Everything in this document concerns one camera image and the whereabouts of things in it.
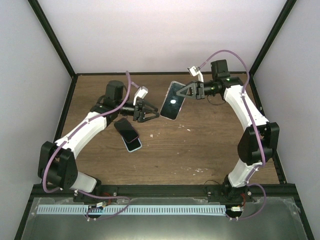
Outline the phone in pink case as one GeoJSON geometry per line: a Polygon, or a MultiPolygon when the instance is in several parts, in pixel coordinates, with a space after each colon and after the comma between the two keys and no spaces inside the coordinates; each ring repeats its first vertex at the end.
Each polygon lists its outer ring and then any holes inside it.
{"type": "Polygon", "coordinates": [[[126,143],[131,143],[139,138],[138,132],[126,118],[116,121],[114,127],[126,143]]]}

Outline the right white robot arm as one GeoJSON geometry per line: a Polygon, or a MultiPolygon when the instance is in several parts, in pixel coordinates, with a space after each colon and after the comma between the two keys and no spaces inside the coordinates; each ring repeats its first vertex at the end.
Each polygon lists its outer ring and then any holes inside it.
{"type": "Polygon", "coordinates": [[[258,110],[240,78],[231,76],[225,59],[213,61],[210,65],[212,80],[204,81],[200,68],[192,66],[188,71],[198,80],[190,82],[176,94],[196,100],[220,95],[238,117],[243,128],[243,135],[237,146],[239,159],[222,183],[223,198],[232,202],[240,196],[254,173],[275,155],[280,127],[258,110]]]}

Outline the phone in light blue case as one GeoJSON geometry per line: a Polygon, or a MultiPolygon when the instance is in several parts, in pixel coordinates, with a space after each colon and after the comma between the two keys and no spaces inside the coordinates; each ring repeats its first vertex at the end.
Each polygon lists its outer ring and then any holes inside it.
{"type": "Polygon", "coordinates": [[[135,152],[135,151],[142,148],[142,143],[141,143],[139,137],[137,139],[133,140],[132,142],[126,142],[125,139],[122,137],[122,141],[124,143],[126,150],[129,153],[135,152]]]}

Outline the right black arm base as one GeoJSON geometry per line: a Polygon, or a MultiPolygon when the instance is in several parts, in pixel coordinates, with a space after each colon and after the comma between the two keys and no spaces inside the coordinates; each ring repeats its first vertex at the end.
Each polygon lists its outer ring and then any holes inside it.
{"type": "Polygon", "coordinates": [[[237,203],[248,200],[249,197],[245,193],[245,188],[226,188],[223,185],[211,184],[204,187],[204,192],[213,202],[237,203]]]}

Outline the black phone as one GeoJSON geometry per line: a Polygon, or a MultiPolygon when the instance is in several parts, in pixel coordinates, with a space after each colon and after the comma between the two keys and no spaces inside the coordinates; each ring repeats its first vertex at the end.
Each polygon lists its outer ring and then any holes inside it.
{"type": "Polygon", "coordinates": [[[177,95],[177,91],[185,86],[185,84],[177,81],[170,83],[160,110],[160,116],[169,120],[176,120],[185,100],[183,96],[177,95]]]}

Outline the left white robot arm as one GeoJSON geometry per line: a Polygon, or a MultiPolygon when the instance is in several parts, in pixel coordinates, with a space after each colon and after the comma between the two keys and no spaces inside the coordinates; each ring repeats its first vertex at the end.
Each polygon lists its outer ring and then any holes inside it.
{"type": "Polygon", "coordinates": [[[38,176],[46,193],[59,190],[84,192],[89,201],[97,202],[102,196],[100,180],[78,171],[76,159],[82,149],[101,131],[106,129],[118,115],[132,116],[143,123],[159,117],[158,109],[144,98],[149,92],[138,86],[133,100],[129,100],[131,87],[118,80],[111,80],[96,104],[85,118],[69,133],[55,142],[46,141],[40,150],[38,176]]]}

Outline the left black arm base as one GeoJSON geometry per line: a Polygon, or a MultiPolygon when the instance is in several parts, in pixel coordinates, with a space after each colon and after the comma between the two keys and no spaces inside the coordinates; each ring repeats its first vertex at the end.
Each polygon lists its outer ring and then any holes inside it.
{"type": "Polygon", "coordinates": [[[107,202],[108,204],[115,203],[116,199],[102,199],[100,197],[113,197],[113,193],[105,191],[101,187],[96,187],[93,192],[87,192],[83,194],[82,192],[78,192],[77,195],[73,197],[74,202],[82,202],[85,204],[93,204],[99,202],[107,202]]]}

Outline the grey metal front plate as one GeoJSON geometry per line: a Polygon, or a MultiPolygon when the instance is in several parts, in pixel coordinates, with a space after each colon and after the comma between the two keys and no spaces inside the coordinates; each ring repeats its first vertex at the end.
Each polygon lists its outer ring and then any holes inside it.
{"type": "MultiPolygon", "coordinates": [[[[217,215],[36,214],[39,205],[88,205],[71,198],[34,199],[23,240],[306,240],[291,198],[248,202],[243,220],[217,215]]],[[[136,198],[131,205],[219,205],[204,199],[136,198]]]]}

